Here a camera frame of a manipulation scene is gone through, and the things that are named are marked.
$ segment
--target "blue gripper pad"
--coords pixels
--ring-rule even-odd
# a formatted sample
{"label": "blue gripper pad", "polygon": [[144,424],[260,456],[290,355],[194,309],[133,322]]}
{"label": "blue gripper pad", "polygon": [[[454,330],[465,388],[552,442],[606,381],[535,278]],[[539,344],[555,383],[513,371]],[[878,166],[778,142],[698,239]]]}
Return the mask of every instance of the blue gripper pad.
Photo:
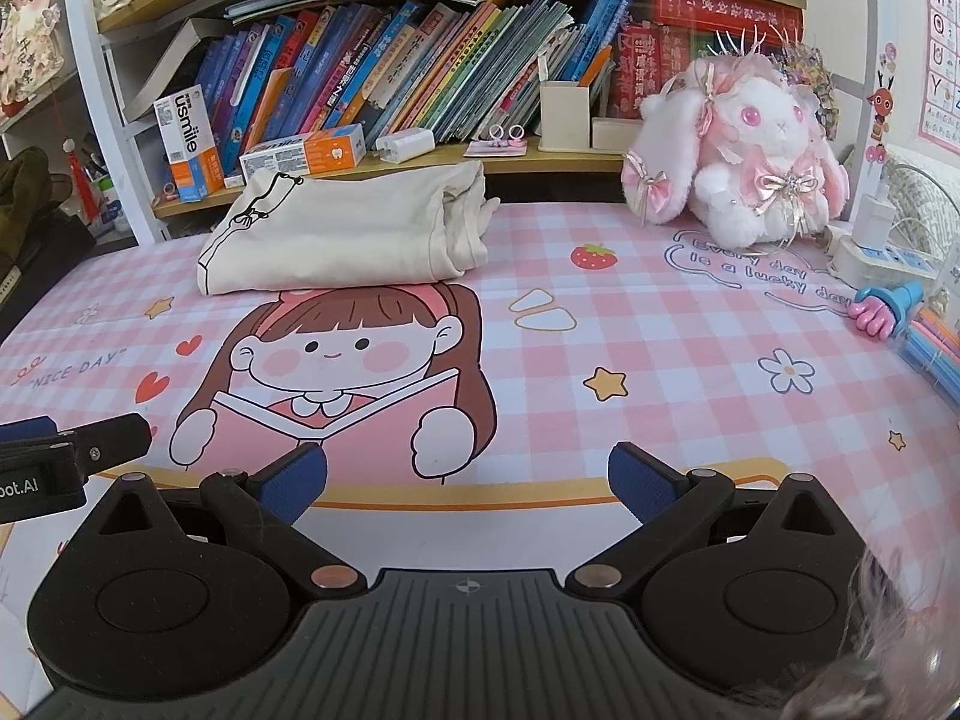
{"label": "blue gripper pad", "polygon": [[313,442],[287,452],[246,483],[247,493],[287,525],[293,525],[325,487],[326,455]]}
{"label": "blue gripper pad", "polygon": [[630,442],[613,447],[607,479],[613,494],[640,522],[669,509],[690,486],[683,474]]}
{"label": "blue gripper pad", "polygon": [[22,442],[27,439],[42,439],[56,432],[56,423],[49,416],[35,416],[19,422],[0,425],[0,442]]}

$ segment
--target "toothpaste box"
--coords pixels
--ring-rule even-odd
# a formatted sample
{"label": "toothpaste box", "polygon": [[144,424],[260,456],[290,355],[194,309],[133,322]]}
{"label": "toothpaste box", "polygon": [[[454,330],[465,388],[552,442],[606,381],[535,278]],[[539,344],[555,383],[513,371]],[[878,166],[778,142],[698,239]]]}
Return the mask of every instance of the toothpaste box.
{"label": "toothpaste box", "polygon": [[224,172],[200,85],[157,100],[154,109],[181,200],[197,202],[223,189]]}
{"label": "toothpaste box", "polygon": [[261,143],[240,155],[240,167],[248,181],[261,167],[308,175],[356,167],[365,153],[362,125],[345,124]]}

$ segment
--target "pink toy hand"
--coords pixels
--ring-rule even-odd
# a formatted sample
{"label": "pink toy hand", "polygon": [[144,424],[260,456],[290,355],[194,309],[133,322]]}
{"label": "pink toy hand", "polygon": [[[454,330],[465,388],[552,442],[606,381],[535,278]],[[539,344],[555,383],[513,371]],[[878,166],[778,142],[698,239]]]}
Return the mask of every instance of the pink toy hand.
{"label": "pink toy hand", "polygon": [[880,341],[890,338],[896,324],[893,312],[876,295],[870,295],[861,303],[848,305],[847,316],[856,319],[857,330],[872,338],[880,337]]}

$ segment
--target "strawberry illustration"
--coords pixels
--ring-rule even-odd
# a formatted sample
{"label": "strawberry illustration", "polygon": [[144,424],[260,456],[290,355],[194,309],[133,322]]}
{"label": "strawberry illustration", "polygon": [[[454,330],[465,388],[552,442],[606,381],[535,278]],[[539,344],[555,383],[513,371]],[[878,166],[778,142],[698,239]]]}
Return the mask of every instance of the strawberry illustration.
{"label": "strawberry illustration", "polygon": [[584,271],[603,271],[616,265],[616,256],[603,245],[584,244],[573,250],[570,262]]}

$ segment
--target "black gripper base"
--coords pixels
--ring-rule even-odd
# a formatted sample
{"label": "black gripper base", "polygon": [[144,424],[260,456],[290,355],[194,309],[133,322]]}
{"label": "black gripper base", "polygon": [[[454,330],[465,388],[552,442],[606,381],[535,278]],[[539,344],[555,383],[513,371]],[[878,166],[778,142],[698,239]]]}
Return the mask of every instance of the black gripper base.
{"label": "black gripper base", "polygon": [[384,571],[306,608],[275,656],[206,693],[123,703],[61,688],[30,720],[745,720],[658,660],[621,605],[552,571]]}

